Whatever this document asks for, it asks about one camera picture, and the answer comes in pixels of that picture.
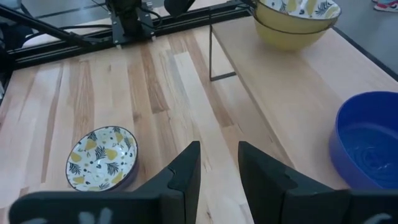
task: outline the gray floor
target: gray floor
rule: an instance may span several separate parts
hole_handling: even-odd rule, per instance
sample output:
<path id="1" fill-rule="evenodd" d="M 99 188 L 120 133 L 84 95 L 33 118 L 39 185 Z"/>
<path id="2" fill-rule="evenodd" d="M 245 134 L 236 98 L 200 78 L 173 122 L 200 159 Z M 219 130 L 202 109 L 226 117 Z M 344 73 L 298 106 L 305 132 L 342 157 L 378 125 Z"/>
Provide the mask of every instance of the gray floor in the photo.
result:
<path id="1" fill-rule="evenodd" d="M 398 73 L 398 13 L 379 12 L 370 0 L 335 0 L 343 10 L 336 27 Z"/>

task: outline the bowl rim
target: bowl rim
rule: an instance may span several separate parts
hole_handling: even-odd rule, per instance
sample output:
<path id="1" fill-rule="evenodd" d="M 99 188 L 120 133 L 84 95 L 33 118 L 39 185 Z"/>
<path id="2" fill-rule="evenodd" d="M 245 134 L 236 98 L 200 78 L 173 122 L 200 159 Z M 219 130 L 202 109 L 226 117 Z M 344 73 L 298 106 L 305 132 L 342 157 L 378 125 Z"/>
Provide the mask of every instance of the bowl rim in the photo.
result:
<path id="1" fill-rule="evenodd" d="M 355 99 L 357 99 L 357 98 L 359 98 L 359 97 L 366 96 L 366 95 L 369 95 L 369 94 L 380 94 L 380 93 L 382 93 L 382 94 L 387 93 L 387 94 L 395 94 L 395 95 L 398 95 L 397 92 L 393 92 L 393 91 L 366 91 L 366 92 L 358 93 L 358 94 L 355 94 L 355 95 L 351 96 L 351 97 L 348 98 L 346 101 L 344 101 L 343 104 L 342 104 L 342 105 L 340 106 L 340 108 L 338 109 L 337 115 L 336 115 L 336 119 L 335 119 L 335 130 L 334 130 L 334 132 L 336 133 L 338 143 L 339 143 L 340 146 L 343 148 L 343 150 L 344 150 L 345 153 L 347 153 L 347 148 L 345 147 L 345 145 L 343 144 L 343 142 L 341 141 L 341 138 L 340 138 L 340 127 L 339 127 L 339 123 L 340 123 L 339 120 L 340 120 L 340 119 L 339 119 L 339 118 L 340 118 L 340 113 L 341 113 L 341 111 L 347 106 L 348 103 L 350 103 L 351 101 L 353 101 L 353 100 L 355 100 Z M 377 183 L 374 179 L 370 178 L 370 176 L 369 176 L 367 173 L 365 173 L 362 169 L 360 169 L 360 168 L 358 167 L 358 165 L 356 164 L 356 162 L 353 160 L 353 158 L 351 158 L 351 156 L 348 156 L 348 159 L 349 159 L 349 160 L 351 161 L 351 163 L 357 168 L 357 170 L 359 170 L 360 173 L 363 174 L 363 177 L 365 177 L 365 178 L 367 178 L 368 180 L 370 180 L 370 181 L 374 184 L 374 186 L 379 187 L 380 189 L 385 189 L 385 188 L 382 187 L 379 183 Z"/>
<path id="2" fill-rule="evenodd" d="M 277 12 L 279 14 L 282 14 L 282 15 L 285 15 L 285 16 L 288 16 L 288 17 L 297 18 L 297 19 L 304 19 L 304 20 L 308 20 L 308 21 L 329 21 L 329 20 L 337 19 L 337 18 L 339 18 L 341 16 L 341 13 L 343 12 L 342 8 L 336 2 L 333 1 L 333 3 L 335 3 L 340 8 L 340 13 L 336 17 L 329 18 L 329 19 L 310 19 L 310 18 L 304 18 L 304 17 L 294 16 L 294 15 L 290 15 L 290 14 L 285 14 L 283 12 L 280 12 L 280 11 L 278 11 L 276 9 L 273 9 L 273 8 L 267 6 L 266 4 L 260 2 L 260 0 L 256 0 L 256 2 L 262 4 L 263 6 L 269 8 L 270 10 L 275 11 L 275 12 Z"/>
<path id="3" fill-rule="evenodd" d="M 256 20 L 256 22 L 258 22 L 260 25 L 262 25 L 262 26 L 264 26 L 264 27 L 266 27 L 266 28 L 268 28 L 268 29 L 272 29 L 272 30 L 274 30 L 274 31 L 281 32 L 281 33 L 285 33 L 285 34 L 295 34 L 295 35 L 318 34 L 318 33 L 324 32 L 324 31 L 326 31 L 326 30 L 328 30 L 329 28 L 331 28 L 331 27 L 334 26 L 334 23 L 331 23 L 328 27 L 326 27 L 326 28 L 324 28 L 324 29 L 322 29 L 322 30 L 320 30 L 320 31 L 309 32 L 309 33 L 294 33 L 294 32 L 287 32 L 287 31 L 277 30 L 277 29 L 275 29 L 275 28 L 272 28 L 272 27 L 270 27 L 270 26 L 267 26 L 267 25 L 263 24 L 263 23 L 257 18 L 256 13 L 253 14 L 253 18 L 254 18 L 254 19 Z"/>
<path id="4" fill-rule="evenodd" d="M 92 133 L 92 132 L 95 132 L 95 131 L 98 131 L 98 130 L 104 129 L 104 128 L 121 128 L 121 129 L 127 131 L 129 134 L 131 134 L 132 138 L 134 138 L 134 140 L 135 140 L 135 142 L 136 142 L 136 147 L 137 147 L 136 158 L 135 158 L 134 164 L 132 165 L 132 167 L 131 167 L 131 169 L 129 170 L 129 172 L 128 172 L 128 173 L 126 174 L 126 176 L 124 176 L 117 184 L 115 184 L 115 185 L 113 185 L 112 187 L 110 187 L 110 188 L 108 188 L 108 189 L 105 189 L 105 190 L 98 190 L 98 191 L 92 191 L 92 192 L 105 192 L 105 191 L 111 191 L 111 190 L 116 189 L 116 188 L 119 187 L 121 184 L 123 184 L 123 182 L 132 174 L 132 172 L 133 172 L 133 171 L 135 170 L 135 168 L 136 168 L 137 161 L 138 161 L 138 151 L 139 151 L 139 150 L 138 150 L 138 142 L 137 142 L 137 139 L 136 139 L 136 137 L 132 134 L 132 132 L 130 132 L 129 130 L 127 130 L 127 129 L 124 128 L 124 127 L 120 127 L 120 126 L 116 126 L 116 125 L 103 126 L 103 127 L 94 129 L 93 131 L 90 131 L 89 133 L 85 134 L 83 137 L 81 137 L 81 138 L 79 139 L 78 142 L 76 142 L 76 144 L 72 147 L 72 150 L 69 152 L 69 155 L 68 155 L 68 157 L 67 157 L 67 162 L 65 163 L 65 177 L 67 178 L 68 184 L 69 184 L 74 190 L 77 190 L 78 192 L 89 192 L 89 191 L 88 191 L 88 190 L 78 190 L 77 188 L 75 188 L 75 187 L 70 183 L 69 178 L 68 178 L 68 173 L 67 173 L 67 170 L 68 170 L 68 160 L 69 160 L 69 158 L 70 158 L 70 155 L 72 154 L 72 152 L 73 152 L 73 150 L 75 149 L 75 147 L 77 146 L 77 144 L 78 144 L 83 138 L 85 138 L 86 136 L 88 136 L 88 135 L 89 135 L 90 133 Z"/>

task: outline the small bowl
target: small bowl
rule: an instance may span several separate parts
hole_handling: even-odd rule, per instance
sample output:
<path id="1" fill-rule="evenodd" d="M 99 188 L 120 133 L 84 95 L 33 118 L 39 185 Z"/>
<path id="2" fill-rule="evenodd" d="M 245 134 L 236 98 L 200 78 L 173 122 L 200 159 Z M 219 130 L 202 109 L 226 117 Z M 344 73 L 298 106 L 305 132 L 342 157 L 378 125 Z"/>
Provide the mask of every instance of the small bowl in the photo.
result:
<path id="1" fill-rule="evenodd" d="M 67 180 L 78 191 L 119 190 L 134 178 L 137 154 L 137 141 L 128 130 L 118 126 L 99 128 L 72 149 L 66 166 Z"/>
<path id="2" fill-rule="evenodd" d="M 268 27 L 306 34 L 334 25 L 341 9 L 332 0 L 258 0 L 255 13 Z"/>
<path id="3" fill-rule="evenodd" d="M 281 50 L 300 50 L 316 42 L 327 30 L 323 29 L 320 32 L 313 32 L 309 34 L 294 34 L 276 30 L 268 27 L 254 16 L 256 23 L 256 30 L 260 38 L 267 44 L 270 44 Z"/>

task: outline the floor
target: floor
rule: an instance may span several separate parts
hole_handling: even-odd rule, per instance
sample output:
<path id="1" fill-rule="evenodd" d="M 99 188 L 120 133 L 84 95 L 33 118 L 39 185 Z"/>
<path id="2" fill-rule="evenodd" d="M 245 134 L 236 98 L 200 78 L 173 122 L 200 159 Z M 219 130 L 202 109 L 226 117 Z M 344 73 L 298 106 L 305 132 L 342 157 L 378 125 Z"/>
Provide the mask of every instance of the floor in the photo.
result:
<path id="1" fill-rule="evenodd" d="M 336 27 L 398 73 L 398 13 L 379 12 L 371 0 L 335 0 L 343 9 Z"/>
<path id="2" fill-rule="evenodd" d="M 213 73 L 231 72 L 214 44 Z M 72 190 L 64 166 L 71 148 L 90 130 L 111 124 L 131 130 L 139 144 L 140 171 L 128 190 L 200 140 L 197 223 L 252 223 L 238 141 L 271 155 L 276 147 L 238 77 L 209 82 L 208 27 L 18 70 L 0 106 L 0 124 L 0 145 L 7 149 L 0 151 L 0 223 L 20 196 Z"/>

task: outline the wooden table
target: wooden table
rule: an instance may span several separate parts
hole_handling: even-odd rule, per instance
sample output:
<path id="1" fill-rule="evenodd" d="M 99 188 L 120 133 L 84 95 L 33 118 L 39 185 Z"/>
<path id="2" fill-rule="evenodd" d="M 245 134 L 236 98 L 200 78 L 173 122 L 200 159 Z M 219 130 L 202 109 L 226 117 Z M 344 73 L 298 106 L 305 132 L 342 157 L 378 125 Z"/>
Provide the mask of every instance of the wooden table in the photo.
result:
<path id="1" fill-rule="evenodd" d="M 398 91 L 398 83 L 331 29 L 296 53 L 263 43 L 252 17 L 215 24 L 213 32 L 270 127 L 279 146 L 272 150 L 299 172 L 347 188 L 328 153 L 336 113 L 353 95 Z"/>

